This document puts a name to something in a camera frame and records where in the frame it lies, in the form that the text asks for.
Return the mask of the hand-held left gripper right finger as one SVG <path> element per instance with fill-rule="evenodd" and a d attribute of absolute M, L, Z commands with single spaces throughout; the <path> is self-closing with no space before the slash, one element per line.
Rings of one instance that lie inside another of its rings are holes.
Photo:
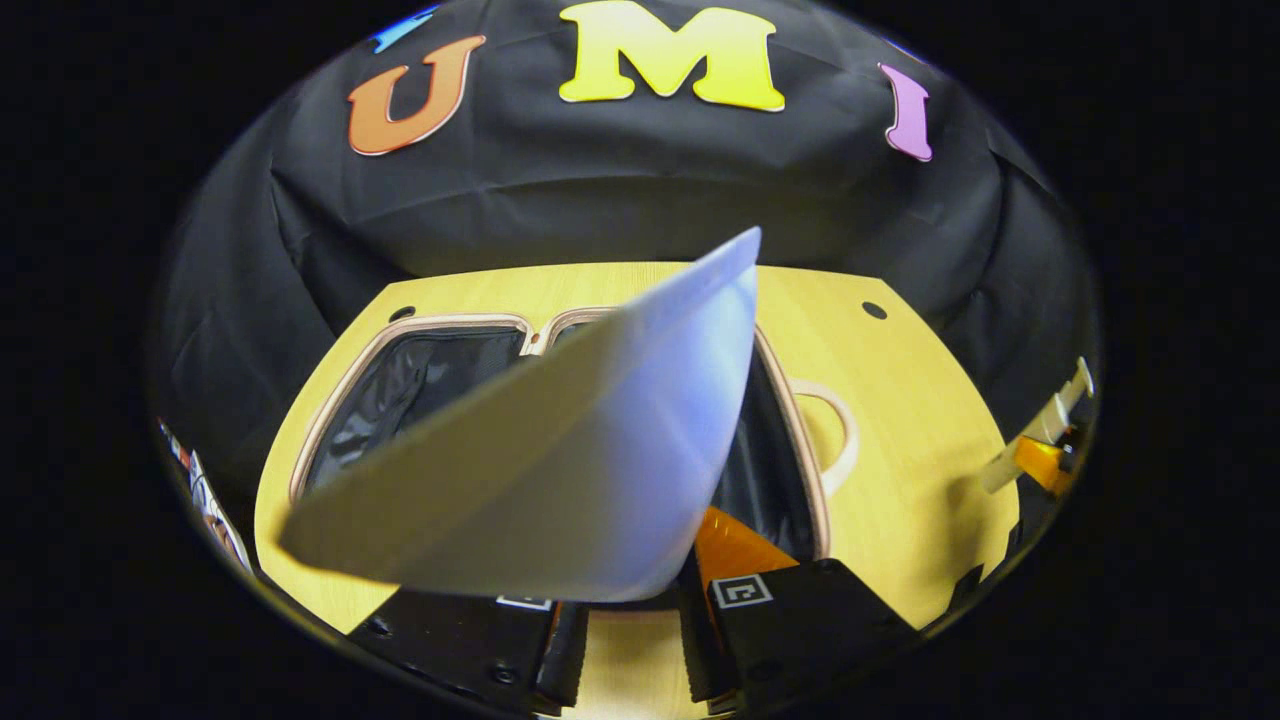
<path fill-rule="evenodd" d="M 760 717 L 872 670 L 922 633 L 841 561 L 797 561 L 709 507 L 678 574 L 691 696 Z"/>

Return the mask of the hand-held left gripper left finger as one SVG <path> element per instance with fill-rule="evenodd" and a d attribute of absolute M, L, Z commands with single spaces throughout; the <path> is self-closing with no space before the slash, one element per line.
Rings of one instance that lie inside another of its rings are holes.
<path fill-rule="evenodd" d="M 401 671 L 488 708 L 558 717 L 577 703 L 588 606 L 398 591 L 349 638 Z"/>

